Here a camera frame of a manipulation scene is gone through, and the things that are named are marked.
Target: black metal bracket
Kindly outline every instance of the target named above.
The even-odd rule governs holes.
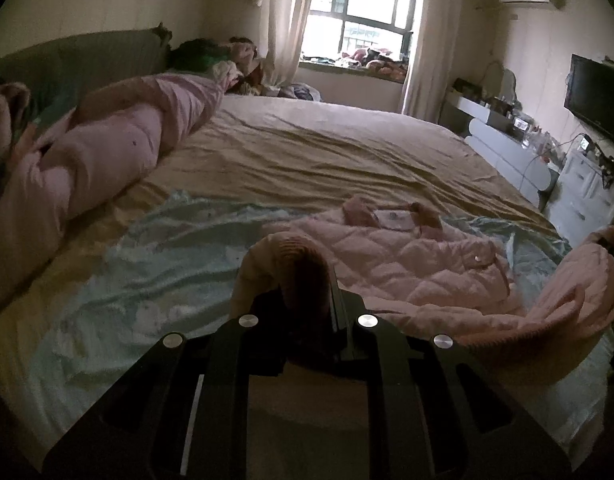
[[[248,377],[282,373],[295,351],[279,290],[251,312],[211,336],[164,336],[50,450],[43,476],[245,479]],[[450,337],[406,337],[335,285],[330,319],[318,362],[367,384],[370,478],[570,475],[558,445]]]

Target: pink blanket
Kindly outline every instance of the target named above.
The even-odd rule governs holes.
[[[333,265],[343,288],[362,295],[367,309],[407,335],[449,334],[506,364],[538,349],[575,354],[614,319],[614,259],[591,239],[564,258],[526,314],[503,251],[492,239],[442,225],[415,204],[373,211],[354,198],[342,210],[269,230],[273,234],[242,262],[232,316],[248,312],[256,295],[280,286],[299,317],[324,319],[327,274],[317,269]],[[614,228],[605,237],[614,243]]]
[[[200,76],[132,78],[88,94],[49,128],[0,199],[0,302],[54,255],[69,220],[145,176],[223,93]]]

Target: electrical cable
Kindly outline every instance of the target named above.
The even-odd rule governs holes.
[[[567,142],[561,142],[560,144],[556,144],[556,147],[557,147],[557,148],[560,148],[561,146],[564,146],[565,144],[571,144],[571,143],[575,142],[575,140],[576,140],[578,137],[580,137],[580,136],[584,137],[584,134],[583,134],[583,133],[576,134],[576,136],[575,136],[573,139],[568,140]],[[571,151],[571,146],[570,146],[570,147],[569,147],[569,149],[567,150],[567,153],[565,154],[565,158],[567,158],[567,156],[569,155],[569,152],[570,152],[570,151]],[[524,168],[524,171],[522,172],[522,180],[520,181],[520,187],[522,187],[522,184],[524,183],[524,176],[526,175],[527,170],[529,169],[529,166],[530,166],[530,165],[533,163],[533,161],[534,161],[534,160],[536,160],[536,159],[537,159],[538,157],[540,157],[540,156],[542,156],[542,154],[538,154],[538,155],[534,156],[534,157],[532,158],[532,160],[530,160],[530,161],[529,161],[529,163],[527,164],[527,167],[526,167],[526,168]]]

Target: drawer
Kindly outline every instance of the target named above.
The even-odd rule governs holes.
[[[473,151],[484,158],[494,168],[500,156],[490,149],[484,142],[474,136],[469,136],[465,139],[465,142],[472,147]]]
[[[560,172],[559,183],[567,186],[569,190],[578,197],[583,198],[587,195],[589,188],[597,173],[582,156],[574,154],[568,156],[565,167]]]
[[[584,205],[609,224],[614,219],[614,183],[602,188],[602,176],[594,175],[584,198]]]
[[[513,167],[520,176],[520,180],[529,180],[542,191],[549,189],[551,173],[547,165],[541,158],[536,157],[534,152],[524,149],[519,142],[477,119],[469,123],[469,132],[504,159],[506,166]],[[519,187],[520,181],[513,184]]]
[[[499,158],[496,163],[496,169],[504,178],[516,189],[520,190],[520,193],[529,202],[536,207],[540,206],[540,195],[538,194],[538,188],[535,187],[528,179],[523,178],[522,174],[516,170],[511,164],[509,164],[503,158]]]
[[[591,232],[605,227],[605,221],[583,206],[578,197],[559,186],[554,190],[559,192],[558,199],[549,202],[544,214],[556,228],[560,236],[566,238],[572,247],[578,245]]]

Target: white curtain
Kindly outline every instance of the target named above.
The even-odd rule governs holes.
[[[449,83],[462,0],[416,0],[401,113],[435,123]]]
[[[300,60],[311,0],[256,2],[261,7],[260,47],[267,52],[264,82],[272,86],[292,82]]]

